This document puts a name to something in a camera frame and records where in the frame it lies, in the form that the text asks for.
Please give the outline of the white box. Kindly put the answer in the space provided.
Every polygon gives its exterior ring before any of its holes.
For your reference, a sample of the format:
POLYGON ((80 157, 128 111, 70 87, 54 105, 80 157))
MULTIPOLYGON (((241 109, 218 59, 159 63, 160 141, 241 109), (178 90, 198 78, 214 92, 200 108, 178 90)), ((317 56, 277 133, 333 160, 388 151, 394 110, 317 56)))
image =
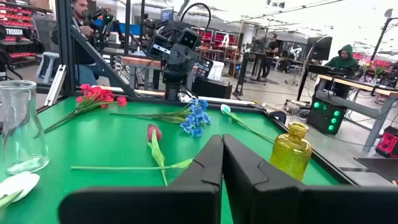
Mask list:
POLYGON ((209 72, 208 78, 211 80, 220 80, 223 68, 223 62, 213 61, 213 66, 209 72))

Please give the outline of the white artificial tulip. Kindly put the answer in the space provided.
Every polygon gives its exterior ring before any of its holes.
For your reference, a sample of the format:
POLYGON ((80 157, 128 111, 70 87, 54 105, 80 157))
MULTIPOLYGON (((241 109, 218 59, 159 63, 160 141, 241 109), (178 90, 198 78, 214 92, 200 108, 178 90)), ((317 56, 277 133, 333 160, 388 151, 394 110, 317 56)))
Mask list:
POLYGON ((27 171, 6 178, 0 183, 0 209, 24 198, 39 180, 38 174, 27 171))
POLYGON ((231 111, 231 108, 226 105, 226 104, 222 104, 220 107, 220 111, 223 114, 226 114, 227 116, 229 116, 233 121, 235 121, 236 123, 238 123, 240 126, 242 126, 244 129, 247 129, 248 131, 258 135, 259 137, 265 139, 266 141, 269 142, 274 142, 274 139, 252 129, 251 127, 249 127, 236 113, 231 111))

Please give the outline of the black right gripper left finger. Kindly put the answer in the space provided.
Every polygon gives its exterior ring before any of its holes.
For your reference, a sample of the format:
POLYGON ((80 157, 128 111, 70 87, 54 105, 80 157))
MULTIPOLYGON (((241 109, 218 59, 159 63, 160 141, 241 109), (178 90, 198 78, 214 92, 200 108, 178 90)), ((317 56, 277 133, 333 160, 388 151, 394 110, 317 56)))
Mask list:
POLYGON ((61 224, 220 224, 223 140, 213 135, 166 187, 90 187, 68 194, 61 224))

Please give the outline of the red artificial tulip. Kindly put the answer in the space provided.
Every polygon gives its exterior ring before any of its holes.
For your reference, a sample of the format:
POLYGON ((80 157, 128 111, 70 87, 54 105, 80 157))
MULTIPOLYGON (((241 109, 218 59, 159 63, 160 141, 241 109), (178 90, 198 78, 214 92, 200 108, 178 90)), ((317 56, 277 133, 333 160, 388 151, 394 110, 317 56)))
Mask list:
POLYGON ((168 182, 167 182, 167 178, 166 178, 166 173, 165 173, 165 169, 163 169, 164 162, 165 162, 165 156, 159 147, 159 139, 162 138, 162 133, 161 133, 160 129, 157 126, 154 126, 153 124, 148 125, 147 133, 148 133, 147 145, 151 149, 151 154, 152 154, 153 159, 155 160, 156 164, 160 168, 160 172, 162 174, 164 185, 167 186, 168 182))

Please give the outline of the red bin storage shelf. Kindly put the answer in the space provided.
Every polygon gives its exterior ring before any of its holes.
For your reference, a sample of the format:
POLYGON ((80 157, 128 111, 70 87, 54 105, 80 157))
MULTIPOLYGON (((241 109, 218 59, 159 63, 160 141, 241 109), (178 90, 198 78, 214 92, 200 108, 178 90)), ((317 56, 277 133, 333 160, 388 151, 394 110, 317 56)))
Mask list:
MULTIPOLYGON (((45 50, 50 49, 51 30, 56 22, 53 12, 33 6, 20 0, 0 0, 0 24, 12 27, 29 27, 37 33, 45 50)), ((21 57, 13 60, 14 67, 23 67, 37 62, 35 57, 21 57)))

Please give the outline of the red toolbox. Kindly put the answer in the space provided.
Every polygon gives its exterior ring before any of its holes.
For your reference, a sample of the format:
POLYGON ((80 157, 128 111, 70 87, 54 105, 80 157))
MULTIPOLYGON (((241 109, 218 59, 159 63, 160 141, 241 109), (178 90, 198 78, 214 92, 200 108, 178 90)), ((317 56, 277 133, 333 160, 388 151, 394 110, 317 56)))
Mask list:
POLYGON ((398 128, 388 126, 384 129, 376 152, 384 157, 398 158, 398 128))

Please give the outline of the wooden top desk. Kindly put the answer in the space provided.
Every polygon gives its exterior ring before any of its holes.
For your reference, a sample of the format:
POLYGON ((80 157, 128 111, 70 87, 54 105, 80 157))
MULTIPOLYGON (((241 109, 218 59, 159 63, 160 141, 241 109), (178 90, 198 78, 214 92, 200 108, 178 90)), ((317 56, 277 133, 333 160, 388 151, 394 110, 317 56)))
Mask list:
POLYGON ((159 60, 123 56, 121 62, 123 65, 129 67, 129 86, 132 89, 139 87, 139 75, 142 73, 144 77, 144 89, 148 90, 150 86, 150 72, 152 72, 152 88, 154 90, 159 89, 161 74, 161 62, 159 60))

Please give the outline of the green table mat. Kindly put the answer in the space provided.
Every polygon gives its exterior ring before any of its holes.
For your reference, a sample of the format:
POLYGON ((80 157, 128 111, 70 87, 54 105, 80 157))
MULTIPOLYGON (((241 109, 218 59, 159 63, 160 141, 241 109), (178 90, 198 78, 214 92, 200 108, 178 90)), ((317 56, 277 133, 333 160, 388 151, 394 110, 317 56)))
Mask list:
MULTIPOLYGON (((161 186, 180 175, 169 169, 162 175, 147 145, 148 119, 138 113, 173 111, 171 105, 130 102, 125 107, 95 109, 46 134, 49 164, 39 171, 39 182, 23 199, 0 212, 0 224, 58 224, 58 205, 70 192, 89 186, 161 186)), ((195 157, 216 134, 230 134, 268 159, 272 140, 282 133, 262 112, 247 110, 240 118, 247 129, 222 114, 208 110, 211 124, 200 137, 185 133, 178 124, 156 121, 162 131, 160 149, 167 166, 195 157)))

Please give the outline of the black monitor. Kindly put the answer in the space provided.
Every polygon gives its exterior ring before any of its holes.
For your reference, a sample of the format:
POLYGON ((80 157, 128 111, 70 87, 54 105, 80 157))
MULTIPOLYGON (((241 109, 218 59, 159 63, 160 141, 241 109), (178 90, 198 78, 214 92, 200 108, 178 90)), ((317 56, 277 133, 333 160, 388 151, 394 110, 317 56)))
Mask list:
POLYGON ((305 55, 309 55, 313 60, 328 60, 332 40, 330 36, 308 38, 305 55))

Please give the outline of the white stool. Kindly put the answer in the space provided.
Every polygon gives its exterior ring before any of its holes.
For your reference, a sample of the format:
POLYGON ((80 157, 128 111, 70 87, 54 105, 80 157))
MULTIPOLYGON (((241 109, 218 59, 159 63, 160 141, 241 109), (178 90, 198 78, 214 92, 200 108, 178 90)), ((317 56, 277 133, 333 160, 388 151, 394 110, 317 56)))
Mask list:
POLYGON ((57 70, 59 64, 59 53, 44 52, 41 55, 41 61, 36 71, 35 77, 43 83, 50 83, 54 70, 57 70))

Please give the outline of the black case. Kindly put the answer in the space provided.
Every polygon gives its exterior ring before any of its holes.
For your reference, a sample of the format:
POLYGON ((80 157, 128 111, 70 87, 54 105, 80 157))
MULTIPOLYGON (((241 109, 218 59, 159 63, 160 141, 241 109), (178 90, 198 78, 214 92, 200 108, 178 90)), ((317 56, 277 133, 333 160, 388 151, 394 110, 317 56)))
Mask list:
POLYGON ((230 99, 232 87, 229 82, 197 78, 192 84, 192 92, 198 96, 230 99))

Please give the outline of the red artificial flower bunch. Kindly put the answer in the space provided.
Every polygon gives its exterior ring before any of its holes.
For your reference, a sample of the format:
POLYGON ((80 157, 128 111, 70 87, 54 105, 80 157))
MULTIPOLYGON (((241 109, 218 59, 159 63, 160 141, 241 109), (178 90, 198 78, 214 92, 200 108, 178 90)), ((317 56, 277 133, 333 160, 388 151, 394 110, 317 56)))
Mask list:
POLYGON ((81 95, 75 98, 75 108, 70 110, 63 118, 54 122, 43 130, 47 134, 69 120, 76 118, 79 115, 85 114, 97 108, 106 109, 109 105, 116 104, 119 107, 127 105, 127 98, 124 96, 116 96, 111 90, 106 90, 100 86, 91 86, 89 84, 82 84, 81 95))

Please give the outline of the black standing desk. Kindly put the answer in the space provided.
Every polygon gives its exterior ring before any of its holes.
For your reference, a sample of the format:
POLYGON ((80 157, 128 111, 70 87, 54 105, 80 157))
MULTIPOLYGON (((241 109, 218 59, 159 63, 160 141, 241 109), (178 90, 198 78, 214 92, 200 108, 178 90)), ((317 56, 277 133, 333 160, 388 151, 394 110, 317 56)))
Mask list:
POLYGON ((271 81, 267 78, 262 78, 261 69, 263 68, 266 61, 274 61, 278 60, 275 57, 268 57, 266 54, 255 53, 255 52, 246 52, 243 54, 243 60, 241 62, 241 68, 238 75, 238 81, 236 87, 234 89, 233 95, 234 96, 243 96, 243 85, 245 82, 255 82, 255 83, 262 83, 266 85, 268 81, 272 84, 276 84, 276 82, 271 81), (247 77, 246 72, 248 70, 249 58, 254 56, 254 63, 253 68, 251 70, 251 76, 247 77))

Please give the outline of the person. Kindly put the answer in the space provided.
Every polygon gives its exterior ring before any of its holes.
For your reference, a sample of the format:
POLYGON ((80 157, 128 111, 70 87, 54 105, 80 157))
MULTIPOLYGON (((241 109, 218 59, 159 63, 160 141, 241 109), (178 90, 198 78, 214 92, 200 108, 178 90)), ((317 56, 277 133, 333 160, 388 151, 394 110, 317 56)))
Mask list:
MULTIPOLYGON (((74 25, 74 21, 81 33, 88 39, 90 44, 93 44, 93 37, 95 31, 90 26, 83 25, 83 11, 88 9, 88 0, 66 0, 72 10, 71 25, 74 25)), ((72 39, 72 56, 74 59, 75 67, 75 82, 77 85, 90 84, 98 85, 99 77, 105 77, 109 81, 111 87, 120 87, 117 79, 107 72, 91 55, 87 52, 84 47, 77 41, 72 39)))
POLYGON ((338 51, 338 55, 329 60, 325 66, 331 68, 356 68, 358 61, 353 58, 353 48, 350 44, 343 46, 338 51))
POLYGON ((271 62, 275 54, 279 51, 279 44, 276 41, 277 34, 273 33, 271 35, 271 39, 269 42, 268 47, 266 48, 266 60, 264 62, 263 66, 263 73, 262 73, 262 78, 267 78, 270 70, 271 70, 271 62))

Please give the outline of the blue artificial flower bunch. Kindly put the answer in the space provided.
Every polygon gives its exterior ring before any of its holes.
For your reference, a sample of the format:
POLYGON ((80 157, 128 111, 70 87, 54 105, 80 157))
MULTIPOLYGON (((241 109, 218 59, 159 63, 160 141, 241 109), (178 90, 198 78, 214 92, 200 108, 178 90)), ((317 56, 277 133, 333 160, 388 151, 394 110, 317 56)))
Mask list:
POLYGON ((187 106, 177 111, 152 114, 111 113, 111 115, 156 119, 167 123, 174 123, 178 124, 185 133, 200 137, 203 134, 204 125, 211 124, 207 108, 208 102, 206 100, 194 99, 187 106))

